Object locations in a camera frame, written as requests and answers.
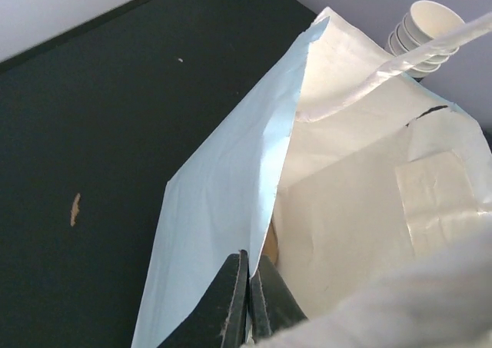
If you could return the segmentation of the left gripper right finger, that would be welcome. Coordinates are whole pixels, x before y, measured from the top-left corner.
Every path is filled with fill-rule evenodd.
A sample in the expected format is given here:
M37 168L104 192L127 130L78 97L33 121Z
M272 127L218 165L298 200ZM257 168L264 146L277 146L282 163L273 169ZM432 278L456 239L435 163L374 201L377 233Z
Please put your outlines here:
M271 259L262 255L250 279L252 339L259 342L307 319Z

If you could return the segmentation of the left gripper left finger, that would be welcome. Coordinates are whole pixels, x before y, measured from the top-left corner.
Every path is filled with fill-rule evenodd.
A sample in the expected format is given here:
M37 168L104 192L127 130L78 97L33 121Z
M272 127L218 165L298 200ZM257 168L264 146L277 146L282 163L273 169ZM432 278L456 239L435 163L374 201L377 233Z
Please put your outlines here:
M190 315L162 348L237 348L246 338L248 253L230 254Z

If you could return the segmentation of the light blue paper bag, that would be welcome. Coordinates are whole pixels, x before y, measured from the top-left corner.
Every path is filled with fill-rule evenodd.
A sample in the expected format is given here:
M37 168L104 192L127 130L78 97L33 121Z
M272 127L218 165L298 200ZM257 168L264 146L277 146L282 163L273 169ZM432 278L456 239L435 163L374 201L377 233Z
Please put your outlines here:
M491 226L480 125L330 8L165 188L132 344L156 347L229 254L270 227L309 317L388 270Z

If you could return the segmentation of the brown pulp cup carrier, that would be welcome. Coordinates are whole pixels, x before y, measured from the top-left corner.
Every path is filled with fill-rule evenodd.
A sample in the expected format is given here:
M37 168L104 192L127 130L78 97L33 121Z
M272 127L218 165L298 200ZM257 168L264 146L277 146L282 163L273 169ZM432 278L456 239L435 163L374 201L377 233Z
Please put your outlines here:
M274 221L271 219L268 227L268 232L264 241L262 254L267 256L273 265L277 266L278 263L278 236L274 227Z

